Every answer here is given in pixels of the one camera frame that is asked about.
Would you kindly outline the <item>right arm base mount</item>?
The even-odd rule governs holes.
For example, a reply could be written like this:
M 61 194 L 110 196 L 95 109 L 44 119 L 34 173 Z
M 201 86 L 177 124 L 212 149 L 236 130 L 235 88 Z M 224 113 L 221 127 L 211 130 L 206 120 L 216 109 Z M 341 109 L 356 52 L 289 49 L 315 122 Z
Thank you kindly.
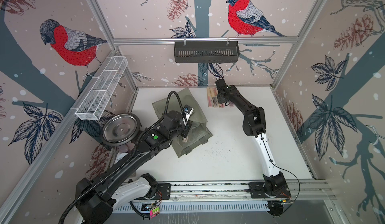
M 290 199 L 290 193 L 287 184 L 269 184 L 265 182 L 248 183 L 247 193 L 250 193 L 252 199 Z

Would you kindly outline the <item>green canvas tote bag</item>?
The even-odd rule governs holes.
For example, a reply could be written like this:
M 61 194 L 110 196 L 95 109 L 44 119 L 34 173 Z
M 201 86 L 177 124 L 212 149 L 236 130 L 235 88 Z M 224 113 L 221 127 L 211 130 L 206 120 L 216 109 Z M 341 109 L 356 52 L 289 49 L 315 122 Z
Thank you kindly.
M 189 118 L 192 127 L 187 138 L 182 138 L 180 134 L 187 123 L 183 113 L 185 105 L 191 106 L 194 111 Z M 189 154 L 213 137 L 207 128 L 208 120 L 203 110 L 188 88 L 179 92 L 172 91 L 167 98 L 154 102 L 152 106 L 157 117 L 163 119 L 160 124 L 161 133 L 171 139 L 171 146 L 178 157 Z

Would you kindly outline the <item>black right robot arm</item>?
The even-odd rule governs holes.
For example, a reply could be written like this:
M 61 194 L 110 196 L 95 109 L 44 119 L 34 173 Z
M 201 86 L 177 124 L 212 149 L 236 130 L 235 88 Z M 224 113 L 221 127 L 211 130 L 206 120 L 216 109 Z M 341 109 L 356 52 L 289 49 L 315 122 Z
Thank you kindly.
M 271 198 L 283 195 L 288 191 L 288 185 L 268 145 L 264 109 L 250 103 L 234 85 L 227 85 L 224 79 L 217 80 L 215 85 L 218 91 L 218 102 L 225 105 L 233 103 L 244 116 L 242 128 L 247 136 L 252 137 L 257 146 L 263 169 L 265 194 Z

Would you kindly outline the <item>black grey wooden folding fan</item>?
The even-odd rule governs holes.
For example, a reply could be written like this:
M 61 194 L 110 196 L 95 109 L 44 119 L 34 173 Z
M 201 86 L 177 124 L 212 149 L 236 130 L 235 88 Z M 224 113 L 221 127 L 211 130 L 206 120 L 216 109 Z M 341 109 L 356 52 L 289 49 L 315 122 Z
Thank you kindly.
M 217 104 L 216 104 L 216 95 L 215 95 L 215 91 L 213 90 L 212 87 L 209 88 L 209 91 L 210 91 L 210 96 L 211 96 L 212 106 L 213 106 L 214 108 L 216 108 Z

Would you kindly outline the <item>pink wooden folding fan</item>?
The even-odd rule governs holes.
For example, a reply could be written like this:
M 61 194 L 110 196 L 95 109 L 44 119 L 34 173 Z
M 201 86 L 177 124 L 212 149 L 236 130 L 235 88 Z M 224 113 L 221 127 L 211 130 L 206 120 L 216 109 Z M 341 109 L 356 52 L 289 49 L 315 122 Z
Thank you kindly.
M 213 104 L 212 104 L 212 96 L 211 96 L 211 89 L 210 89 L 210 87 L 207 87 L 206 90 L 207 90 L 208 107 L 210 108 L 210 107 L 213 106 Z

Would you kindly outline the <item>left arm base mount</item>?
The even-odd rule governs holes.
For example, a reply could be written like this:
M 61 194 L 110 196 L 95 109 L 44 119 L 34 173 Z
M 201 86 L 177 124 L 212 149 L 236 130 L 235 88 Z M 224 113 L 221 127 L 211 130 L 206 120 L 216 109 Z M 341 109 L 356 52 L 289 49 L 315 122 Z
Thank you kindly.
M 159 183 L 151 186 L 149 192 L 139 200 L 169 200 L 171 194 L 170 183 Z

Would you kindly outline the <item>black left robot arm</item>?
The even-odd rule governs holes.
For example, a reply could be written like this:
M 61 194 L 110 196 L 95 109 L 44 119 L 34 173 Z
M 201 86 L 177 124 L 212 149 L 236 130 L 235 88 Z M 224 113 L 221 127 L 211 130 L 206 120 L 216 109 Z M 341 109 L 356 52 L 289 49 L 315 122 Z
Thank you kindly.
M 103 224 L 120 205 L 156 193 L 157 181 L 150 174 L 127 185 L 123 183 L 146 162 L 167 149 L 177 137 L 187 137 L 189 118 L 194 109 L 186 105 L 181 112 L 169 111 L 146 128 L 137 138 L 134 149 L 106 172 L 92 180 L 82 179 L 76 185 L 75 201 L 66 213 L 76 207 L 86 224 Z

